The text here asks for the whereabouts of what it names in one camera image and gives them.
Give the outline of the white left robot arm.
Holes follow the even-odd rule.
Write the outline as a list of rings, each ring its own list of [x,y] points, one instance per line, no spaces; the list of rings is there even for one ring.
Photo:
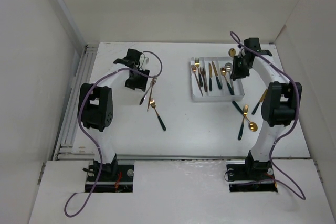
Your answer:
[[[112,123],[114,116],[112,84],[122,73],[127,73],[124,86],[131,90],[146,91],[150,70],[145,69],[148,57],[144,52],[128,49],[124,58],[113,62],[112,68],[92,83],[84,83],[80,87],[77,120],[80,130],[96,147],[94,167],[92,170],[105,180],[117,176],[116,153],[104,140],[99,140],[97,133],[105,131]]]

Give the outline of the silver fork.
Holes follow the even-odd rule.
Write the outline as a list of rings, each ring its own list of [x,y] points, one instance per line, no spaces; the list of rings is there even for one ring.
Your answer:
[[[155,85],[156,80],[157,80],[157,78],[153,78],[153,79],[152,79],[152,81],[150,82],[150,86],[149,86],[149,87],[147,88],[147,90],[145,91],[143,97],[142,97],[141,100],[140,100],[139,105],[142,105],[142,103],[144,102],[144,100],[145,100],[145,98],[146,98],[148,92],[149,92],[149,91],[151,90],[151,88]]]

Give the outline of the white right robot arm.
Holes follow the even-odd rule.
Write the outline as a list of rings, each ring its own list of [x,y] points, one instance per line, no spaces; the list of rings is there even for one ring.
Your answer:
[[[234,165],[245,179],[256,179],[271,168],[271,152],[281,139],[283,130],[297,123],[302,85],[280,70],[272,56],[261,53],[259,38],[248,38],[243,43],[237,42],[239,54],[233,58],[232,80],[250,76],[254,69],[264,84],[267,92],[261,107],[263,124],[257,142],[249,151],[243,165]]]

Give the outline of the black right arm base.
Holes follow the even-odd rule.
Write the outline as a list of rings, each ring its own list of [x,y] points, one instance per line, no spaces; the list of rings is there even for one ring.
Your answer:
[[[227,163],[226,179],[231,193],[278,191],[270,162],[249,167],[243,163]]]

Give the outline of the gold knife green handle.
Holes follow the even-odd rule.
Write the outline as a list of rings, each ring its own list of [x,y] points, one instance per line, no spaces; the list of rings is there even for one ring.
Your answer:
[[[255,115],[260,104],[263,103],[264,99],[265,99],[265,96],[266,96],[266,93],[267,93],[267,89],[264,91],[264,93],[262,94],[261,98],[259,99],[259,101],[257,102],[256,106],[254,107],[253,111],[252,111],[252,115]]]
[[[219,80],[218,72],[217,72],[217,69],[216,69],[214,61],[212,61],[212,67],[213,67],[213,72],[215,74],[215,79],[216,79],[216,82],[217,82],[217,86],[221,90],[222,89],[222,85],[221,85],[221,82]]]
[[[209,91],[211,92],[213,90],[212,86],[212,64],[208,63],[208,74],[209,74]]]

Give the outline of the silver spoon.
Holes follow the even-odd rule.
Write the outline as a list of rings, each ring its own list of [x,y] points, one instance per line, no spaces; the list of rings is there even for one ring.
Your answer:
[[[227,63],[225,64],[225,70],[229,73],[229,75],[231,75],[231,72],[232,72],[232,70],[233,70],[233,64],[230,63],[230,62],[227,62]]]

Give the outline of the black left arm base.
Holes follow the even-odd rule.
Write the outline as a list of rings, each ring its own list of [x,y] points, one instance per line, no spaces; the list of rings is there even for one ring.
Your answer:
[[[101,172],[99,180],[93,190],[94,193],[132,193],[134,179],[133,164],[118,164],[113,171],[107,171],[106,166]],[[83,168],[87,173],[85,192],[89,193],[94,185],[99,170],[99,164],[94,162],[88,168]]]

